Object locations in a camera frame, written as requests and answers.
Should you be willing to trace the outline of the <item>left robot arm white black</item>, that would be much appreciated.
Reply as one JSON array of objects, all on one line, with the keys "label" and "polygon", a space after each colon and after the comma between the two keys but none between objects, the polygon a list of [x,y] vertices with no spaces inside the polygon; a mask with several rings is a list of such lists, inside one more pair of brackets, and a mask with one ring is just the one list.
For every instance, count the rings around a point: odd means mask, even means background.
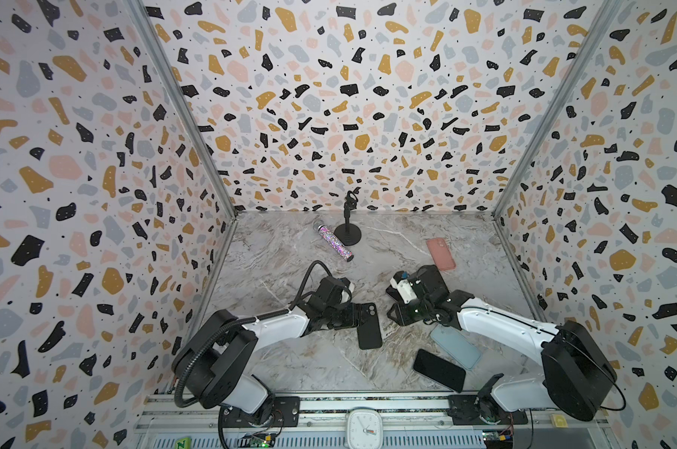
[{"label": "left robot arm white black", "polygon": [[175,405],[233,407],[263,422],[274,394],[255,376],[244,374],[254,352],[324,330],[356,329],[364,343],[378,328],[377,317],[375,304],[353,302],[352,282],[331,275],[314,291],[300,286],[284,309],[244,318],[228,310],[214,312],[172,363]]}]

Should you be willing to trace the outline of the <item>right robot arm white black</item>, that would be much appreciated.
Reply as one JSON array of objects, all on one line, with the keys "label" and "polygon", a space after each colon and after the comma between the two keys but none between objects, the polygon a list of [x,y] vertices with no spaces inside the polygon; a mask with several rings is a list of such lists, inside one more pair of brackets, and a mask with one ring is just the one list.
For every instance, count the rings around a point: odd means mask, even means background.
[{"label": "right robot arm white black", "polygon": [[509,378],[492,375],[475,400],[456,417],[498,423],[519,410],[557,409],[583,422],[593,420],[617,387],[615,369],[582,325],[539,322],[492,306],[463,290],[450,290],[436,266],[413,274],[398,271],[387,294],[388,317],[405,327],[418,321],[484,336],[534,361],[538,368]]}]

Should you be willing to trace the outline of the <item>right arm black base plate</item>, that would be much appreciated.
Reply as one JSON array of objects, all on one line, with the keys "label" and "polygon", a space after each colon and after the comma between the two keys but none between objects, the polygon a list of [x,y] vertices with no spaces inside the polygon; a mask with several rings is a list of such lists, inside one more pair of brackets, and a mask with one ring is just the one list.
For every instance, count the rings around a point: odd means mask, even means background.
[{"label": "right arm black base plate", "polygon": [[508,426],[529,423],[526,413],[506,412],[490,396],[480,398],[477,394],[451,395],[448,396],[448,404],[448,416],[456,426]]}]

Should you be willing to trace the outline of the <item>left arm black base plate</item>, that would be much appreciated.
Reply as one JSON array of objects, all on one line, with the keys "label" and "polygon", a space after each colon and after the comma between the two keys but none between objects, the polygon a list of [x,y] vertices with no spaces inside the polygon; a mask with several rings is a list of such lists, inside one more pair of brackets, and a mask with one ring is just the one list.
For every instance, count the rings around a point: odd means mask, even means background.
[{"label": "left arm black base plate", "polygon": [[301,398],[269,396],[256,412],[246,413],[237,407],[220,412],[224,428],[296,428]]}]

